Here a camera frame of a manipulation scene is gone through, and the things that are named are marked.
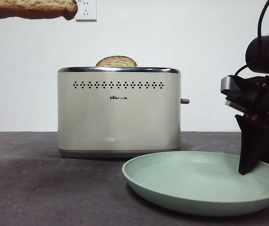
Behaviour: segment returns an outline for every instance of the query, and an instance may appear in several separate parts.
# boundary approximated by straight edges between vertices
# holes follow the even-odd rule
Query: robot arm
[[[249,67],[254,72],[269,74],[269,35],[261,36],[258,32],[245,59],[246,66],[239,72]],[[269,76],[243,79],[237,74],[222,79],[221,93],[227,96],[226,105],[244,113],[235,116],[242,132],[239,172],[244,175],[253,170],[258,160],[269,163]]]

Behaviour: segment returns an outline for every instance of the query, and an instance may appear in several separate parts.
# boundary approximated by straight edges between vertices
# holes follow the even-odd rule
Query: toaster base
[[[63,158],[134,158],[144,154],[157,153],[157,152],[169,152],[179,151],[180,148],[167,149],[167,150],[131,150],[131,151],[71,151],[58,149],[60,155]]]

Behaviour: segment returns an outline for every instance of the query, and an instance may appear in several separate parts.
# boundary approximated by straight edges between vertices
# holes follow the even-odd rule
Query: bread crust
[[[49,19],[63,16],[67,20],[75,17],[78,7],[75,0],[72,5],[0,5],[0,19],[18,16],[26,19]]]
[[[98,61],[96,66],[117,66],[115,64],[110,63],[110,61],[123,61],[125,62],[124,67],[137,67],[137,63],[130,57],[126,56],[108,56]]]

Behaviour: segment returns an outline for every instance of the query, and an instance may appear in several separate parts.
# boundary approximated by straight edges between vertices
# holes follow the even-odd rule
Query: toaster lever
[[[188,104],[190,103],[189,99],[181,99],[181,104]]]

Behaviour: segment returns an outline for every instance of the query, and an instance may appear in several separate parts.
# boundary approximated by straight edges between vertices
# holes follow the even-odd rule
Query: white wall
[[[182,130],[239,131],[222,77],[245,64],[265,0],[97,0],[97,22],[0,20],[0,131],[57,131],[57,70],[126,55],[182,72]],[[263,22],[268,34],[269,9]],[[245,70],[241,75],[253,76]]]

